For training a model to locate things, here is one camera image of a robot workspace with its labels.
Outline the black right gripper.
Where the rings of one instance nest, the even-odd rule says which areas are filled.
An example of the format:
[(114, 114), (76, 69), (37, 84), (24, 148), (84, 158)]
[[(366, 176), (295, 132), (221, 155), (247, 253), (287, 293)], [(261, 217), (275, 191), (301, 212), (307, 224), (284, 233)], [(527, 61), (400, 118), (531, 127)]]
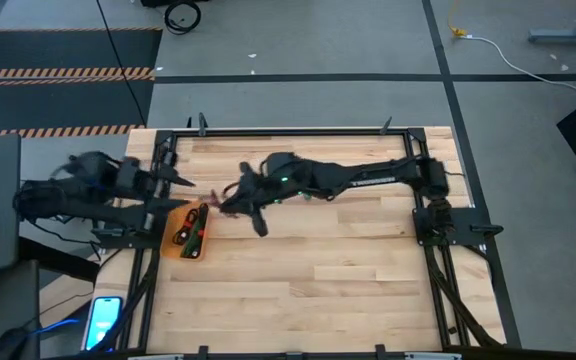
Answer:
[(269, 230), (261, 210), (271, 201), (266, 188), (267, 181), (256, 173), (248, 162), (240, 162), (239, 170), (241, 171), (239, 181), (227, 185), (222, 190), (221, 196), (228, 199), (219, 205), (219, 211), (228, 216), (249, 216), (253, 230), (260, 237), (265, 237)]

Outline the black mat with hazard stripes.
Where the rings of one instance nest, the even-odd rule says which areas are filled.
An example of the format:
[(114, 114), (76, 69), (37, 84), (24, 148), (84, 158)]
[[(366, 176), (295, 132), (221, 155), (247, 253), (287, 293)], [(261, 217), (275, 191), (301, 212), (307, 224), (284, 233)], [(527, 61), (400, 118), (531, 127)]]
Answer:
[(157, 27), (0, 29), (0, 136), (145, 127), (162, 35)]

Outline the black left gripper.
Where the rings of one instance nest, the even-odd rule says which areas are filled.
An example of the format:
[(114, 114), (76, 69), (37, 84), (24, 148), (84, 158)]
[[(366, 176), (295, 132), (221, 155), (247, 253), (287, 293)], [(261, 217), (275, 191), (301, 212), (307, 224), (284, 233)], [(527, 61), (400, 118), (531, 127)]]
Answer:
[(140, 229), (151, 231), (157, 214), (190, 204), (188, 200), (156, 197), (160, 184), (163, 185), (163, 190), (166, 190), (166, 185), (171, 183), (195, 187), (193, 182), (180, 177), (177, 170), (165, 161), (156, 163), (153, 170), (145, 171), (140, 168), (139, 159), (125, 157), (118, 170), (115, 195), (119, 198), (142, 201), (143, 204), (139, 209), (143, 210), (144, 215)]

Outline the wooden workbench with black frame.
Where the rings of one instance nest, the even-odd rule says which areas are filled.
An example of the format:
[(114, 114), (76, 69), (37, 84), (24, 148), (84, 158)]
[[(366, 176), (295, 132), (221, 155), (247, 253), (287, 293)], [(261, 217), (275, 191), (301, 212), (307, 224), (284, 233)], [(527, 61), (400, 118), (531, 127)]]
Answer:
[[(240, 162), (255, 168), (273, 152), (342, 165), (414, 153), (409, 135), (295, 134), (181, 136), (178, 171), (194, 199), (238, 180)], [(162, 259), (147, 351), (196, 353), (365, 352), (439, 350), (441, 341), (425, 252), (414, 235), (413, 193), (406, 185), (344, 192), (332, 202), (286, 200), (263, 210), (269, 234), (259, 238), (247, 217), (211, 209), (200, 261)], [(451, 246), (462, 301), (495, 340), (506, 343), (486, 261)]]

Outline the orange tray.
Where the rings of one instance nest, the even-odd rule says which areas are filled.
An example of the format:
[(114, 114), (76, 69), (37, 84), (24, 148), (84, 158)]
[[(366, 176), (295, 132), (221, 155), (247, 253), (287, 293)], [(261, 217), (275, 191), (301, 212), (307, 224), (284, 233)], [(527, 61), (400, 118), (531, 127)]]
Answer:
[(168, 215), (160, 255), (182, 261), (200, 261), (208, 242), (210, 209), (207, 203), (192, 202)]

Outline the smartphone with lit screen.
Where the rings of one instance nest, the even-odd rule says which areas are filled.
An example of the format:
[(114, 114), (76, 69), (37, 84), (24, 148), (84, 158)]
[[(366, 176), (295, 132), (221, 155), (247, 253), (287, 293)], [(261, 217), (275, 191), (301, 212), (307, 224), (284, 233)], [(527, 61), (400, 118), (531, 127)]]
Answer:
[(105, 296), (94, 299), (84, 338), (84, 349), (86, 351), (91, 350), (104, 339), (117, 321), (122, 305), (123, 299), (119, 296)]

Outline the black computer mouse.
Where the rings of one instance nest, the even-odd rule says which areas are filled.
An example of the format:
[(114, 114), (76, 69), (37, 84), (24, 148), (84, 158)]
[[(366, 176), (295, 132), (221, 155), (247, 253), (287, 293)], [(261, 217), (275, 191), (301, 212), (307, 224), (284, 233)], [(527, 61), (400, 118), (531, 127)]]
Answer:
[(22, 327), (5, 331), (0, 337), (0, 360), (20, 360), (28, 336)]

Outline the yellow plug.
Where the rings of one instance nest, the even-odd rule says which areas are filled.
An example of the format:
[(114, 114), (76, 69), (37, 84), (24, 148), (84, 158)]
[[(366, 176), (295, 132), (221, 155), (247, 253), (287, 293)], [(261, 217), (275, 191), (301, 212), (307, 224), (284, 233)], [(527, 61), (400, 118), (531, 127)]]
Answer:
[(468, 32), (465, 29), (460, 28), (454, 24), (453, 18), (458, 9), (458, 6), (459, 6), (459, 0), (453, 0), (453, 3), (447, 15), (447, 27), (454, 37), (460, 38), (467, 36)]

